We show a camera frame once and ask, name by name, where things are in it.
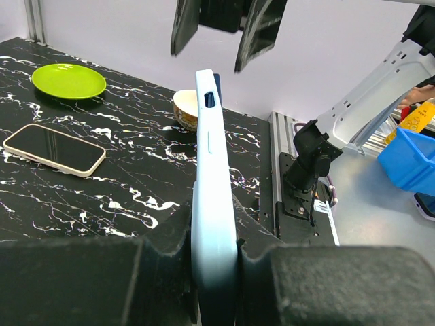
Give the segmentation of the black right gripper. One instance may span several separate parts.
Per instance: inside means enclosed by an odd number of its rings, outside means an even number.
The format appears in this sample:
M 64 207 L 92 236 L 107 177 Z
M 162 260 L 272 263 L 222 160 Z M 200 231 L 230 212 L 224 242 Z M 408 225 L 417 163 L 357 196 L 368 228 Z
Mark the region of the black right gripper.
M 241 72 L 275 46 L 287 0 L 178 0 L 171 33 L 171 56 L 177 56 L 198 25 L 236 33 L 242 31 L 235 61 Z

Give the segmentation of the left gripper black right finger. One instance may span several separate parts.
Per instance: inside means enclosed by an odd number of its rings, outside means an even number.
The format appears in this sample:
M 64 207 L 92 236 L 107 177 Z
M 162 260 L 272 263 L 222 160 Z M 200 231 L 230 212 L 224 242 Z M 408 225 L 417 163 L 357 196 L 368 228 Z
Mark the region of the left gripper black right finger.
M 234 202 L 237 325 L 433 325 L 434 270 L 403 247 L 285 244 Z

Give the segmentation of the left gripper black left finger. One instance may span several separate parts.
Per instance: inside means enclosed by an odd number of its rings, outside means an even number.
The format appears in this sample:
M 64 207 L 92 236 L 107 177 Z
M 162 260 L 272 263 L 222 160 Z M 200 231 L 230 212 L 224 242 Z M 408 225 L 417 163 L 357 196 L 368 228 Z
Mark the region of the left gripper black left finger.
M 1 244 L 2 325 L 192 325 L 191 207 L 134 238 Z

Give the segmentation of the phone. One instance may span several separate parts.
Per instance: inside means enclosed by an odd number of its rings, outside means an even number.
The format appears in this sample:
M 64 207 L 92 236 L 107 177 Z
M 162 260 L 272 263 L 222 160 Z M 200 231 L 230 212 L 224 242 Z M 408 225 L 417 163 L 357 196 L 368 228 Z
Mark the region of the phone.
M 237 231 L 224 118 L 211 69 L 196 72 L 197 167 L 192 199 L 191 262 L 202 325 L 234 325 Z
M 99 145 L 38 124 L 17 130 L 4 140 L 3 148 L 78 177 L 89 177 L 106 157 L 106 150 Z

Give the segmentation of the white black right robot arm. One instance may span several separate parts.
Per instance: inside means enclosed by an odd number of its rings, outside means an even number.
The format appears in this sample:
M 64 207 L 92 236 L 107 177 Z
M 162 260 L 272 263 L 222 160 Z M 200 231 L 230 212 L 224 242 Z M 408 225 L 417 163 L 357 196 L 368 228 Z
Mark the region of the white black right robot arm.
M 178 1 L 171 33 L 171 54 L 177 56 L 199 26 L 241 32 L 235 71 L 270 50 L 277 38 L 285 1 Z M 343 148 L 383 110 L 416 84 L 434 76 L 434 2 L 420 1 L 402 39 L 387 58 L 329 111 L 309 121 L 294 136 L 297 158 L 280 157 L 281 199 L 289 216 L 313 215 L 320 177 Z

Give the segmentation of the phone in beige case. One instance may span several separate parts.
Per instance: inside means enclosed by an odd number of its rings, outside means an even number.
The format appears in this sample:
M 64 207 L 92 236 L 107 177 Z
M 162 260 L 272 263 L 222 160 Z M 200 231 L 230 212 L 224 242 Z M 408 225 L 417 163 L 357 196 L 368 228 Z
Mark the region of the phone in beige case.
M 3 148 L 78 177 L 89 177 L 106 157 L 106 150 L 99 145 L 38 124 L 17 130 L 4 140 Z

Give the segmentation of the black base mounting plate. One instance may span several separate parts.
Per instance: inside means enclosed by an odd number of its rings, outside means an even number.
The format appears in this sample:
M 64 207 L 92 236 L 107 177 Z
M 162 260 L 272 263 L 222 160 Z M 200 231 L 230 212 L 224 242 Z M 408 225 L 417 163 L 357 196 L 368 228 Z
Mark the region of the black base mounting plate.
M 316 192 L 297 192 L 284 179 L 296 158 L 288 153 L 279 154 L 280 195 L 275 204 L 277 237 L 291 245 L 339 244 L 330 208 L 330 191 L 322 182 Z

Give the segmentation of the cream floral bowl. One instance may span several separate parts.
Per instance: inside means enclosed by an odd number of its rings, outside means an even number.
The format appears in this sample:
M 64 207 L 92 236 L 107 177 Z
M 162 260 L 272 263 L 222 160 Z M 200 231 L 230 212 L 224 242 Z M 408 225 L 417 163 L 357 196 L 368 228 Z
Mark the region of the cream floral bowl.
M 173 95 L 173 110 L 178 123 L 196 132 L 198 126 L 198 102 L 196 90 L 179 90 Z

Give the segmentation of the lime green plate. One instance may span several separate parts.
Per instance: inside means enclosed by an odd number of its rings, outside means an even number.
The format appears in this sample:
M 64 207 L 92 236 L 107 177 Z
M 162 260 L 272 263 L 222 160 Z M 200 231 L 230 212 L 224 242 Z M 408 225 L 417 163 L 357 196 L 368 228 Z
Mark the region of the lime green plate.
M 88 99 L 103 93 L 106 79 L 97 71 L 76 64 L 56 63 L 37 68 L 33 85 L 50 96 L 69 100 Z

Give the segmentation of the blue plastic bin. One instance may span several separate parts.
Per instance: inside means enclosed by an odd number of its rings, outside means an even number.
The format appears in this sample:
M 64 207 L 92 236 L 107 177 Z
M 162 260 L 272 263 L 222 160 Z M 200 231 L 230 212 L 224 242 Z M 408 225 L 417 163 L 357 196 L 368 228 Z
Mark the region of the blue plastic bin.
M 390 181 L 404 191 L 434 195 L 434 139 L 397 128 L 377 160 Z

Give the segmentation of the aluminium front rail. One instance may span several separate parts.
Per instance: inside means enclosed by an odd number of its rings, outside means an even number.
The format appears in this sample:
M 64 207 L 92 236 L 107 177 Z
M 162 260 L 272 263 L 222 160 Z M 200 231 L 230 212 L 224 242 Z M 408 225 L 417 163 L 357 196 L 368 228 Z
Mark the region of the aluminium front rail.
M 267 147 L 268 152 L 266 153 L 266 156 L 271 159 L 271 163 L 267 165 L 266 180 L 270 182 L 271 204 L 273 206 L 273 214 L 271 215 L 271 232 L 277 237 L 275 230 L 275 204 L 280 195 L 280 181 L 278 180 L 278 176 L 280 175 L 279 154 L 288 153 L 296 158 L 297 151 L 293 145 L 293 138 L 298 128 L 302 127 L 303 124 L 275 111 L 269 115 L 268 122 L 270 146 Z M 321 177 L 318 183 L 320 182 L 324 183 L 330 191 L 329 203 L 333 216 L 333 209 L 338 203 L 338 196 L 336 195 L 335 187 L 331 185 L 329 177 Z

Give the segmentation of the aluminium corner post left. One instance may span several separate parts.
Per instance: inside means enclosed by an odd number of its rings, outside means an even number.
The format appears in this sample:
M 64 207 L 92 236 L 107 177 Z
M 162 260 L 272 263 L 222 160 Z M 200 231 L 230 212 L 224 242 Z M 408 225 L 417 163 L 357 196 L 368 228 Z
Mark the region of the aluminium corner post left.
M 29 39 L 42 46 L 47 46 L 41 5 L 41 0 L 24 0 Z

